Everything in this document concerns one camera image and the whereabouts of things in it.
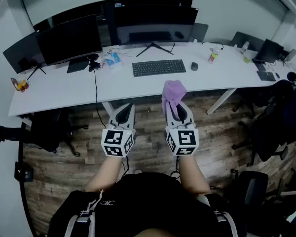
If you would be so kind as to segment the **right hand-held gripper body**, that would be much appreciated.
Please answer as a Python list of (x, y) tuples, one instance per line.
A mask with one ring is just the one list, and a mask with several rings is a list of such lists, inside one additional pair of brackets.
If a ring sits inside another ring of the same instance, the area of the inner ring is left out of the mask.
[(167, 126), (166, 142), (173, 156), (190, 156), (199, 147), (199, 130), (195, 123), (179, 125), (175, 128)]

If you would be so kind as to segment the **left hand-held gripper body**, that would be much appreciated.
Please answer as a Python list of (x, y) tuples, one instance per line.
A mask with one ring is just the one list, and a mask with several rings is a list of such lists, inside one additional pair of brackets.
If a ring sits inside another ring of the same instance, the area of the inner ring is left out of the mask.
[(102, 130), (101, 146), (106, 156), (126, 158), (135, 144), (135, 129), (109, 125)]

